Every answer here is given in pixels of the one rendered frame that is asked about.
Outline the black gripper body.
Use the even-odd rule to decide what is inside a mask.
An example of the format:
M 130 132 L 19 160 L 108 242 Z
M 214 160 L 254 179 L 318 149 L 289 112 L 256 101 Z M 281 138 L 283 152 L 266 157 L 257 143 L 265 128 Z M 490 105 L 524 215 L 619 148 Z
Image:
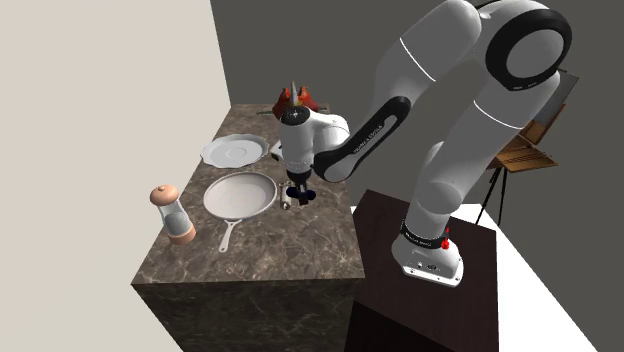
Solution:
M 296 188 L 307 187 L 307 180 L 311 177 L 312 170 L 308 169 L 307 171 L 302 172 L 291 172 L 287 171 L 288 178 L 294 183 Z

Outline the white frying pan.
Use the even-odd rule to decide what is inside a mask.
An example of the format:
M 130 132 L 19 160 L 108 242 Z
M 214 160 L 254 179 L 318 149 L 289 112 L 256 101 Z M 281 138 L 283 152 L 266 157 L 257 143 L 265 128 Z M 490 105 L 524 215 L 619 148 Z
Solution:
M 218 248 L 220 253 L 228 251 L 235 226 L 268 210 L 276 200 L 277 191 L 269 176 L 251 171 L 225 175 L 206 189 L 204 208 L 227 224 Z

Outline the white scalloped plate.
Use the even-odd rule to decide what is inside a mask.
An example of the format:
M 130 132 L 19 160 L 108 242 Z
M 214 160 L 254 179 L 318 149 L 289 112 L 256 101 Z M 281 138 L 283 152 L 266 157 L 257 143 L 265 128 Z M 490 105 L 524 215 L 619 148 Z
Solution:
M 269 150 L 266 140 L 254 134 L 230 134 L 214 139 L 200 156 L 202 161 L 219 169 L 238 169 L 258 162 Z

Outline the red and orange figure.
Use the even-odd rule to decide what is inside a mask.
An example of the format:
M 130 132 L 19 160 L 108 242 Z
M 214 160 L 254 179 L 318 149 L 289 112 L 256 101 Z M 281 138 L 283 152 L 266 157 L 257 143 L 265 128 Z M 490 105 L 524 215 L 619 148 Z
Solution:
M 272 107 L 272 113 L 280 119 L 285 109 L 296 106 L 304 106 L 314 112 L 319 111 L 319 105 L 311 98 L 308 88 L 306 86 L 296 88 L 295 83 L 291 82 L 290 88 L 282 89 L 277 102 Z

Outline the pink and glass grinder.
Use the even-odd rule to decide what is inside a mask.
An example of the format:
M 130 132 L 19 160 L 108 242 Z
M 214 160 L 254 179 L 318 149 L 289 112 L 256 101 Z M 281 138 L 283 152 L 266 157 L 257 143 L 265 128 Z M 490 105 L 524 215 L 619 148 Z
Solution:
M 174 245 L 185 245 L 196 236 L 194 224 L 179 200 L 178 189 L 171 184 L 159 185 L 150 193 L 150 202 L 160 213 L 169 241 Z

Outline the dark robot stand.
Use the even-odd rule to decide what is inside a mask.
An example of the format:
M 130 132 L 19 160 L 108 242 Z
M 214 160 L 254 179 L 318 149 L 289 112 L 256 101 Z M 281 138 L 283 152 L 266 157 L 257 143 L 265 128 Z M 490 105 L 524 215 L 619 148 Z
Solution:
M 460 284 L 407 276 L 391 254 L 407 202 L 368 190 L 353 213 L 365 279 L 345 352 L 499 352 L 496 233 L 450 218 Z

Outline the wooden easel with tripod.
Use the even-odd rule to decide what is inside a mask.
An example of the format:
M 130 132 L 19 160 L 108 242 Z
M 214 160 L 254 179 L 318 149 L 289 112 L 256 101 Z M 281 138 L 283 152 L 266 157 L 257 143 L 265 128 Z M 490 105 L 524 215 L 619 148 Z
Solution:
M 494 157 L 487 170 L 492 170 L 489 189 L 482 202 L 476 224 L 487 207 L 499 177 L 502 177 L 499 215 L 497 224 L 501 223 L 505 199 L 507 178 L 509 173 L 557 166 L 551 155 L 538 149 L 538 144 L 549 132 L 552 125 L 564 110 L 566 99 L 578 83 L 579 78 L 565 69 L 558 70 L 560 84 L 544 107 L 537 115 Z

